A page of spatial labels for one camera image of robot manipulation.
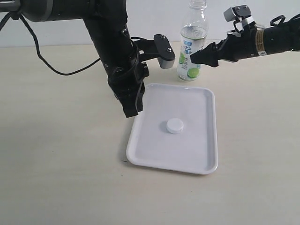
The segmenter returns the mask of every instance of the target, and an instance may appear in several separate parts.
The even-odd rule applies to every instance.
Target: lime image on label
[[[199,73],[200,73],[200,70],[198,68],[191,68],[191,69],[188,70],[187,76],[189,78],[197,78]]]
[[[183,64],[183,63],[184,63],[184,54],[182,54],[182,53],[180,53],[179,63],[180,63],[180,64]]]

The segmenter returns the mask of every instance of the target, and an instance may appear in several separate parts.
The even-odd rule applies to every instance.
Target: clear plastic bottle
[[[181,28],[181,53],[177,74],[184,81],[193,81],[200,74],[200,65],[191,63],[190,55],[202,49],[208,33],[204,14],[206,0],[190,0],[189,11]]]

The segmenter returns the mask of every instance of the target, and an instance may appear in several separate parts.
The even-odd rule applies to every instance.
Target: black robotic arm
[[[163,69],[174,64],[175,54],[166,36],[131,39],[126,0],[0,0],[0,12],[10,12],[2,26],[10,17],[21,18],[29,30],[23,16],[33,22],[83,19],[126,117],[143,110],[143,81],[149,76],[145,61],[158,58]]]

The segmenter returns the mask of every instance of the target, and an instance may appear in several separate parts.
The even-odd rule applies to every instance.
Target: bottle label
[[[182,80],[192,81],[200,74],[200,64],[191,63],[190,56],[203,48],[205,38],[193,40],[181,36],[181,40],[181,52],[177,73]]]

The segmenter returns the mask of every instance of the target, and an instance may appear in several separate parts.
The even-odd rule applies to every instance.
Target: white wall
[[[128,26],[131,35],[152,38],[166,34],[171,41],[180,39],[180,25],[189,0],[127,0]],[[270,20],[284,14],[287,18],[300,13],[299,0],[207,0],[210,22],[208,39],[223,39],[233,28],[223,12],[230,6],[247,4],[257,23],[270,25]],[[30,23],[41,45],[90,44],[81,20]],[[20,21],[9,21],[0,32],[0,46],[29,46],[33,41]]]

